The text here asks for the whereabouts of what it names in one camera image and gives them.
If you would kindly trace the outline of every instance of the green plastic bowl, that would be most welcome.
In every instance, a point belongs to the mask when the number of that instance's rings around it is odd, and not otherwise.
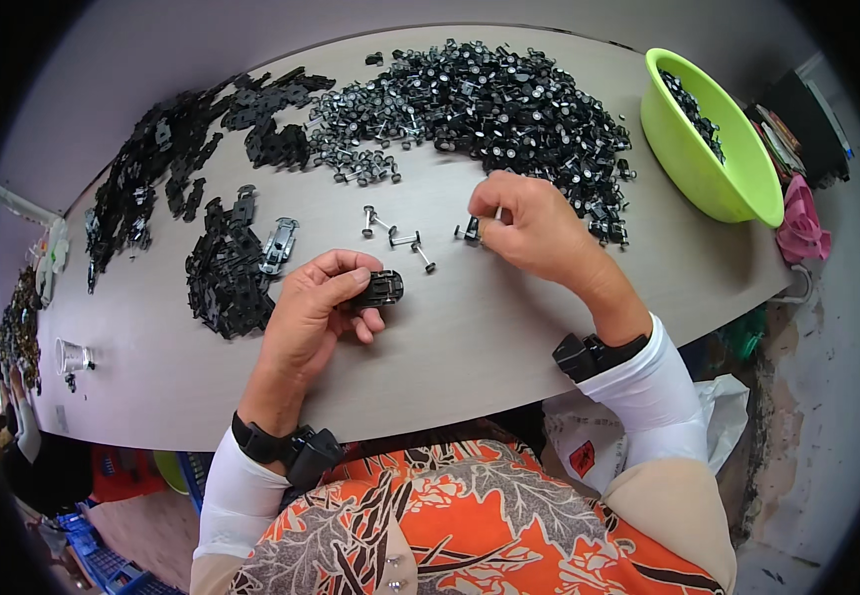
[[[189,488],[185,485],[183,470],[179,466],[179,457],[171,450],[155,450],[152,457],[156,460],[156,467],[162,479],[179,494],[189,495]]]
[[[696,207],[724,223],[751,219],[776,228],[784,218],[778,175],[757,132],[730,95],[696,65],[652,48],[645,54],[652,84],[641,98],[641,127],[655,156]],[[701,115],[721,127],[725,165],[704,143],[662,83],[659,68],[681,78]]]

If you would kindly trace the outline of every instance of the fingernail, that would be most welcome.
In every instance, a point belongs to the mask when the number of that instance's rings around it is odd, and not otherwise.
[[[354,277],[354,280],[358,283],[363,283],[364,281],[370,280],[370,270],[366,267],[355,268],[351,271],[351,276]]]

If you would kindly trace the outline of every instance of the orange floral shirt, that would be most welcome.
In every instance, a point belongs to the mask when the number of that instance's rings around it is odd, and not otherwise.
[[[275,519],[230,592],[372,593],[390,515],[416,558],[419,593],[723,592],[602,502],[546,476],[525,446],[495,440],[336,467]]]

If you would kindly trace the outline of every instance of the white arm sleeve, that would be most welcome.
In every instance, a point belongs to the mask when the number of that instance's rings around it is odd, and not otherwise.
[[[628,436],[626,467],[682,457],[707,463],[707,423],[681,355],[658,316],[652,337],[631,360],[579,383],[618,416]]]
[[[32,465],[40,454],[41,438],[37,417],[27,399],[20,399],[17,404],[17,427],[17,447]]]
[[[205,554],[246,558],[278,516],[289,486],[281,475],[249,459],[229,427],[208,471],[192,559]]]

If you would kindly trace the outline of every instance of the person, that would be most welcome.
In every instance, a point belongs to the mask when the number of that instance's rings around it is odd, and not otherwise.
[[[8,376],[17,433],[2,447],[3,476],[14,495],[46,517],[76,512],[93,491],[90,445],[40,432],[18,367]]]
[[[623,423],[626,469],[600,499],[583,498],[516,437],[475,420],[347,446],[316,488],[281,506],[284,464],[256,463],[230,428],[206,484],[192,595],[733,592],[705,421],[662,322],[552,184],[494,172],[468,209],[485,246],[579,296],[606,346],[644,337],[634,357],[578,385]],[[243,422],[286,436],[339,336],[376,340],[379,312],[342,304],[380,269],[331,250],[285,278]]]

